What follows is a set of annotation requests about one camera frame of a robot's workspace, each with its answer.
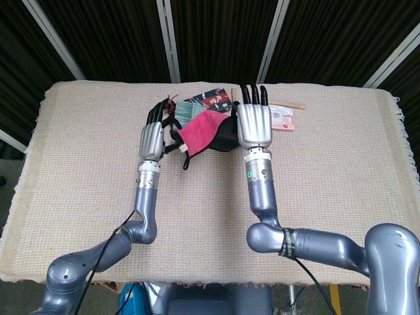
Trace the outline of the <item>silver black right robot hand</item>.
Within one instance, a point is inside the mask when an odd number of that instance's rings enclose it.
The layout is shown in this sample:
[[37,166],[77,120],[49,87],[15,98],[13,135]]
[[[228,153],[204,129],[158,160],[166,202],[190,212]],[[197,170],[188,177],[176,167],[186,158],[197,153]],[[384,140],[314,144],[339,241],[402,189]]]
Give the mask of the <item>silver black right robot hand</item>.
[[239,144],[246,150],[267,149],[272,144],[271,111],[268,106],[266,87],[253,84],[251,92],[247,85],[240,85],[242,100],[232,105],[231,115],[236,119]]

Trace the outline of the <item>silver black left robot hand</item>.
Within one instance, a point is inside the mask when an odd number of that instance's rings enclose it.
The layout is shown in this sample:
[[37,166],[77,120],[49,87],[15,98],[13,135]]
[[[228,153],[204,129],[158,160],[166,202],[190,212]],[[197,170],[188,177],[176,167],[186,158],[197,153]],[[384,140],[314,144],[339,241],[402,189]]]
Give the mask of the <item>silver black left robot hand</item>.
[[[143,160],[159,161],[165,154],[176,150],[181,145],[180,136],[173,130],[181,129],[175,118],[175,103],[169,97],[158,102],[149,112],[146,125],[140,136],[139,156]],[[164,131],[170,127],[169,133],[174,143],[166,145]]]

